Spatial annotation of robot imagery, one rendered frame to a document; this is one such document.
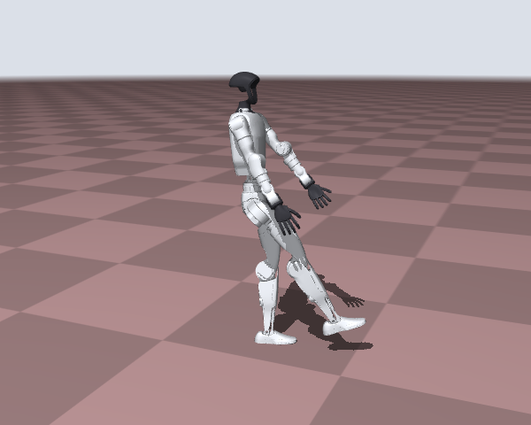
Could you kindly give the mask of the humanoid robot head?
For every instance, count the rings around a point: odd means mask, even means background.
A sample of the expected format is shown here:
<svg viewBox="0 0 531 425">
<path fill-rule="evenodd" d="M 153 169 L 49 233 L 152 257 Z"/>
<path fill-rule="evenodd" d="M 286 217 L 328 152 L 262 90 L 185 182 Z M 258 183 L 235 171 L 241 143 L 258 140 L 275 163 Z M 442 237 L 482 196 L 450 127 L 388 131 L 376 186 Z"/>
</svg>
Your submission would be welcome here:
<svg viewBox="0 0 531 425">
<path fill-rule="evenodd" d="M 257 97 L 257 90 L 256 87 L 259 83 L 260 79 L 258 76 L 256 76 L 254 73 L 249 72 L 240 72 L 236 73 L 229 82 L 230 88 L 239 88 L 241 92 L 247 91 L 248 94 L 248 100 L 239 102 L 239 106 L 236 110 L 236 112 L 239 112 L 240 108 L 248 108 L 249 110 L 247 112 L 254 113 L 250 105 L 256 104 L 258 101 Z M 252 91 L 252 93 L 251 93 Z M 253 94 L 253 95 L 252 95 Z M 242 109 L 240 110 L 242 112 Z"/>
</svg>

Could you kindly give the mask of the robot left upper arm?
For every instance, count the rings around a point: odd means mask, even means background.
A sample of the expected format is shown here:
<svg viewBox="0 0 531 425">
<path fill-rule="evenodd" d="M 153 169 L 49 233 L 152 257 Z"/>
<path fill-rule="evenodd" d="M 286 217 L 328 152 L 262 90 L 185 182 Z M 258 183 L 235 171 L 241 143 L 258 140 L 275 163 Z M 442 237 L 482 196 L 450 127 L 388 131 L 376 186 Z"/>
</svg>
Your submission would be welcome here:
<svg viewBox="0 0 531 425">
<path fill-rule="evenodd" d="M 265 124 L 265 142 L 273 149 L 273 151 L 279 156 L 286 156 L 292 151 L 292 146 L 289 142 L 279 142 L 276 133 L 269 126 L 266 117 L 258 112 L 262 117 Z"/>
</svg>

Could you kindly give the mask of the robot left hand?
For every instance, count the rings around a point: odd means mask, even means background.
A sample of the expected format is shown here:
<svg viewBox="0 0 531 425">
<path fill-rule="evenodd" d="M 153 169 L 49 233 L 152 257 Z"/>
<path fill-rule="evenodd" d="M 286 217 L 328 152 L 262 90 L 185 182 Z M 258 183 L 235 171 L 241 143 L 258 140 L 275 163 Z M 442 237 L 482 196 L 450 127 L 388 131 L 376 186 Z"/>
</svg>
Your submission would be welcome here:
<svg viewBox="0 0 531 425">
<path fill-rule="evenodd" d="M 321 201 L 325 204 L 325 205 L 328 205 L 327 202 L 324 200 L 324 198 L 331 202 L 331 199 L 329 199 L 323 192 L 326 191 L 328 193 L 332 193 L 332 191 L 330 189 L 326 189 L 326 188 L 322 188 L 320 187 L 318 184 L 314 184 L 315 181 L 312 179 L 312 177 L 308 174 L 308 176 L 311 178 L 311 182 L 307 183 L 305 186 L 303 185 L 303 183 L 300 181 L 300 183 L 302 184 L 302 186 L 304 187 L 304 189 L 308 189 L 308 195 L 309 195 L 309 198 L 312 200 L 312 202 L 314 203 L 315 207 L 319 210 L 319 207 L 316 203 L 315 200 L 317 200 L 317 202 L 319 203 L 319 205 L 323 208 L 323 204 L 319 201 L 319 198 L 321 199 Z M 323 197 L 324 198 L 323 198 Z"/>
</svg>

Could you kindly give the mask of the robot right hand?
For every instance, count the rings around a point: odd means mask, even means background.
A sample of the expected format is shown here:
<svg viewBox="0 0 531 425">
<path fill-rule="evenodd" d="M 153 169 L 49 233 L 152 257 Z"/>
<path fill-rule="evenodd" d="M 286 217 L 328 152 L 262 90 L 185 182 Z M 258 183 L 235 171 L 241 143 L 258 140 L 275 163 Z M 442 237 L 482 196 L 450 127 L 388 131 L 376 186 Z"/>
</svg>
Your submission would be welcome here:
<svg viewBox="0 0 531 425">
<path fill-rule="evenodd" d="M 289 227 L 286 223 L 286 221 L 288 222 L 288 224 L 291 226 L 292 230 L 294 231 L 294 233 L 296 233 L 296 230 L 293 226 L 293 224 L 291 223 L 290 219 L 294 222 L 294 224 L 297 226 L 298 229 L 300 229 L 298 223 L 296 222 L 296 220 L 292 217 L 292 214 L 295 214 L 295 216 L 299 219 L 301 219 L 301 216 L 299 213 L 295 212 L 294 210 L 288 208 L 286 205 L 282 205 L 283 204 L 283 201 L 281 200 L 280 196 L 275 192 L 275 194 L 277 195 L 277 197 L 280 199 L 280 201 L 276 202 L 275 204 L 273 205 L 270 205 L 269 201 L 266 199 L 266 202 L 269 204 L 270 208 L 272 210 L 274 210 L 274 217 L 276 219 L 276 221 L 279 223 L 279 226 L 281 228 L 281 232 L 282 234 L 285 236 L 285 230 L 281 224 L 281 222 L 283 222 L 285 228 L 287 229 L 288 233 L 291 235 L 291 232 L 289 230 Z"/>
</svg>

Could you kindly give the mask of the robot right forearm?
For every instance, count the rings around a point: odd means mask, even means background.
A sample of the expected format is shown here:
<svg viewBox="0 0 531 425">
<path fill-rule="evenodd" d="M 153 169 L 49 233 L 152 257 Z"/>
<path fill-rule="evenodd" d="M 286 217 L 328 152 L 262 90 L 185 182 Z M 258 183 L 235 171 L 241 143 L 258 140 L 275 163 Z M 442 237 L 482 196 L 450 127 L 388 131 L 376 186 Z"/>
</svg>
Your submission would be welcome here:
<svg viewBox="0 0 531 425">
<path fill-rule="evenodd" d="M 268 176 L 267 170 L 261 166 L 260 157 L 256 154 L 250 155 L 248 158 L 248 164 L 250 174 L 253 179 L 256 180 L 258 186 L 261 188 L 263 196 L 267 198 L 270 205 L 280 201 L 274 192 L 273 185 L 270 183 L 271 180 Z"/>
</svg>

